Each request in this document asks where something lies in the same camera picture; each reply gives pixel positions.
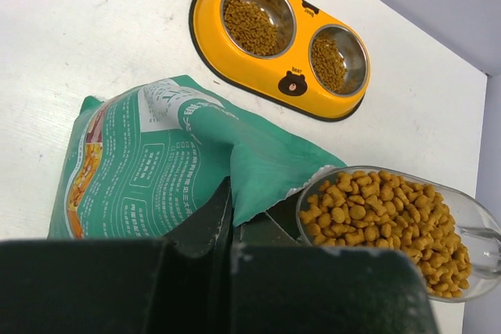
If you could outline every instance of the green bag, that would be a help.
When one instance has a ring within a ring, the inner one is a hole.
[[[105,103],[87,97],[71,133],[49,238],[164,235],[226,176],[237,226],[329,166],[345,164],[188,76]]]

